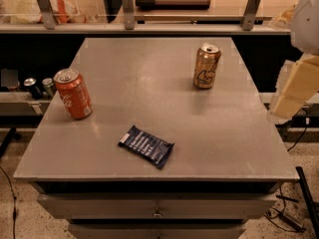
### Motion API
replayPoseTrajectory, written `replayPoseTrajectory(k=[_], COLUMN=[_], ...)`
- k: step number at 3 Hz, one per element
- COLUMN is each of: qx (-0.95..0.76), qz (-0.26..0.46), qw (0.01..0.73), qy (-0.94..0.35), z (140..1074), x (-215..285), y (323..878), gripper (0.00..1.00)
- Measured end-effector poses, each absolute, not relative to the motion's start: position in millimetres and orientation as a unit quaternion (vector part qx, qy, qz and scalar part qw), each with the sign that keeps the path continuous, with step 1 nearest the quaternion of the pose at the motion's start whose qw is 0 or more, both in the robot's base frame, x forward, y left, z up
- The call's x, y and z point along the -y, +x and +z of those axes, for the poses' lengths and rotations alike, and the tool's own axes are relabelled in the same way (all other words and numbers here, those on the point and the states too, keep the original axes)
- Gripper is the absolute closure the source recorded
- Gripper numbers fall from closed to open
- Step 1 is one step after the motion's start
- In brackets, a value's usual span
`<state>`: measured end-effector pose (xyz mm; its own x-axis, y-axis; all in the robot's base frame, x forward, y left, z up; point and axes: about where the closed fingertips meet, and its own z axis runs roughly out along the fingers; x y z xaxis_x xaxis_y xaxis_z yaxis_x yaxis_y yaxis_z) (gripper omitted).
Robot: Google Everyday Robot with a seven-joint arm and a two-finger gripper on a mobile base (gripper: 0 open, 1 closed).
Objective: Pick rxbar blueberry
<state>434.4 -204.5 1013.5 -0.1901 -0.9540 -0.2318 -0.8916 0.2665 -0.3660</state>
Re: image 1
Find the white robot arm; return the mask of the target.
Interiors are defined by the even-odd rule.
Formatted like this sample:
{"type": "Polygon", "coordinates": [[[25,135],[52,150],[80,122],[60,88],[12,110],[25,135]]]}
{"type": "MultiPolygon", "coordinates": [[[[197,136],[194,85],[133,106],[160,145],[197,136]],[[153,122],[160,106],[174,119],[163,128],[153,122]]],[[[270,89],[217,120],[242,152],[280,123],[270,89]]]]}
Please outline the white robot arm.
{"type": "Polygon", "coordinates": [[[303,55],[280,70],[267,112],[273,123],[291,120],[319,92],[319,0],[299,0],[290,26],[291,44],[303,55]]]}

